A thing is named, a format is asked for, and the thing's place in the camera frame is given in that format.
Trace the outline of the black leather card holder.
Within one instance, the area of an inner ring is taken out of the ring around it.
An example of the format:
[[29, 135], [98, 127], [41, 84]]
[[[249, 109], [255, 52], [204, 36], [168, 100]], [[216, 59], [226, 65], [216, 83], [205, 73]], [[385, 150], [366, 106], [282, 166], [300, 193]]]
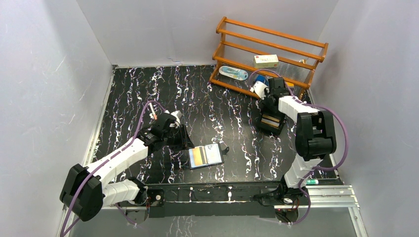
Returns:
[[228, 146], [223, 149], [220, 143], [201, 145], [189, 149], [187, 151], [189, 168], [193, 170], [223, 164], [224, 156], [229, 152], [229, 150]]

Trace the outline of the grey credit card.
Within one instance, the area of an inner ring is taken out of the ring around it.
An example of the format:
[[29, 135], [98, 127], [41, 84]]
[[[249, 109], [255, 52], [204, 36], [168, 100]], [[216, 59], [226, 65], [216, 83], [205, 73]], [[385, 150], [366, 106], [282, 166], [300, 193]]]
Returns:
[[218, 144], [205, 145], [208, 165], [222, 163], [222, 153]]

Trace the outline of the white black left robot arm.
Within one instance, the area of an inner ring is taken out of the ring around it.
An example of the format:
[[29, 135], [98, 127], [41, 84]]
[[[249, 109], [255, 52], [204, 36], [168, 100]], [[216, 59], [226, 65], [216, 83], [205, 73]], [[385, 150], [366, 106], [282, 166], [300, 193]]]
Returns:
[[59, 199], [86, 222], [105, 206], [128, 201], [134, 205], [149, 202], [148, 186], [135, 177], [112, 183], [124, 170], [144, 160], [163, 147], [173, 151], [193, 148], [186, 126], [180, 123], [182, 113], [164, 112], [149, 126], [120, 148], [89, 164], [70, 168]]

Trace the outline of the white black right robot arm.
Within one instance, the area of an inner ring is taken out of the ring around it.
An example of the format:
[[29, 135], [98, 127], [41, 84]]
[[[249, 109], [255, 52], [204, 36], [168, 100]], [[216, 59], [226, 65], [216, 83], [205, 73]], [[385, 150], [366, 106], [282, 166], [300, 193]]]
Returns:
[[296, 157], [277, 190], [269, 192], [282, 203], [292, 204], [303, 195], [306, 174], [336, 151], [334, 118], [331, 112], [315, 109], [292, 96], [282, 77], [270, 78], [263, 93], [257, 122], [260, 129], [278, 135], [286, 119], [296, 124]]

